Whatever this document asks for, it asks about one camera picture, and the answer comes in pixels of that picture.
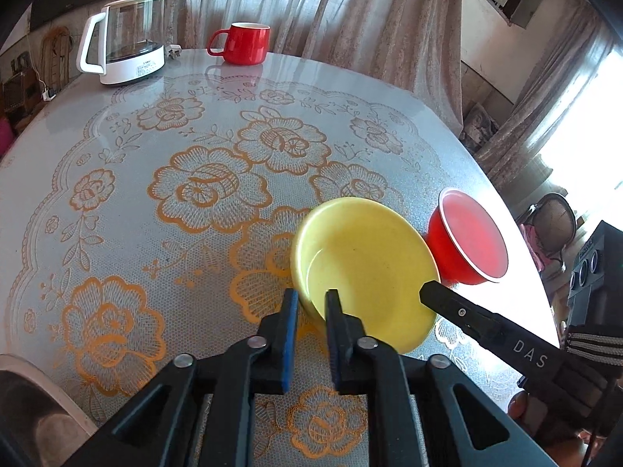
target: kettle handle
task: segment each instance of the kettle handle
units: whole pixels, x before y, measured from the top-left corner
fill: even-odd
[[[76,58],[76,67],[78,70],[84,73],[98,73],[104,75],[106,73],[105,65],[93,65],[91,63],[86,62],[86,53],[88,52],[88,47],[91,44],[91,39],[93,38],[93,31],[95,30],[95,25],[103,21],[106,18],[106,12],[100,12],[99,14],[92,15],[86,20],[84,25],[84,32],[82,33],[82,38],[80,39],[80,47],[78,48],[78,57]]]

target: glass kettle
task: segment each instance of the glass kettle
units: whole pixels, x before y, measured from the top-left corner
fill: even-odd
[[[98,61],[86,55],[96,24],[100,24]],[[100,75],[102,84],[145,77],[164,65],[164,0],[116,0],[86,20],[78,70]]]

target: round table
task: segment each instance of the round table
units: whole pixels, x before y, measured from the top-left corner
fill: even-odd
[[[0,163],[0,352],[102,423],[176,354],[214,355],[256,331],[291,285],[290,241],[311,208],[371,198],[424,232],[448,186],[488,210],[509,248],[502,282],[456,290],[556,344],[509,211],[407,91],[205,50],[121,88],[84,74]],[[411,355],[437,352],[501,407],[515,393],[518,374],[441,318]],[[291,391],[257,396],[256,465],[367,465],[364,402],[333,391],[325,342],[301,313]]]

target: screw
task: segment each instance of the screw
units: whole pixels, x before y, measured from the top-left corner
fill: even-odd
[[[376,342],[376,339],[374,337],[365,336],[357,339],[357,346],[362,349],[374,349],[378,345],[379,343]]]
[[[182,353],[181,355],[177,355],[173,359],[173,364],[179,368],[184,369],[185,367],[190,367],[192,365],[192,356],[186,353]]]
[[[261,335],[254,335],[253,337],[250,337],[248,339],[247,344],[250,348],[258,349],[258,348],[263,348],[264,346],[266,346],[268,342]]]
[[[445,355],[432,355],[429,358],[429,362],[438,369],[447,369],[450,366],[450,360]]]

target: hand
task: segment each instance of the hand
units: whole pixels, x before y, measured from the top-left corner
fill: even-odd
[[[527,407],[528,394],[519,392],[510,401],[509,416],[521,424],[521,417]],[[580,467],[586,452],[586,444],[579,437],[575,437],[544,448],[544,450],[560,467]]]

